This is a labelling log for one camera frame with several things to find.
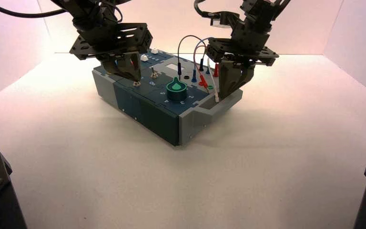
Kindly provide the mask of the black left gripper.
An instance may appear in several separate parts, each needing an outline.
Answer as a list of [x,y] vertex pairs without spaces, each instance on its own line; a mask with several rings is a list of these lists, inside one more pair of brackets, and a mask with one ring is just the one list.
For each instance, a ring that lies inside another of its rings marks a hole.
[[102,61],[102,66],[109,74],[141,81],[139,53],[147,53],[153,39],[146,23],[113,23],[78,33],[71,54],[85,60],[102,54],[126,53],[125,59],[110,58]]

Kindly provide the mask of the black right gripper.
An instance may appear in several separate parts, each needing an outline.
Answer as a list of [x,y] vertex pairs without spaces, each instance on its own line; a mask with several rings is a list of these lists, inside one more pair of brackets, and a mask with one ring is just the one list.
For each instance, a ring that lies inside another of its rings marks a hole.
[[[257,31],[248,21],[237,22],[231,38],[209,39],[206,55],[214,62],[228,60],[233,62],[252,62],[266,66],[273,65],[279,55],[266,47],[269,34]],[[231,62],[219,64],[219,97],[226,98],[248,83],[254,75],[254,68],[240,68]]]

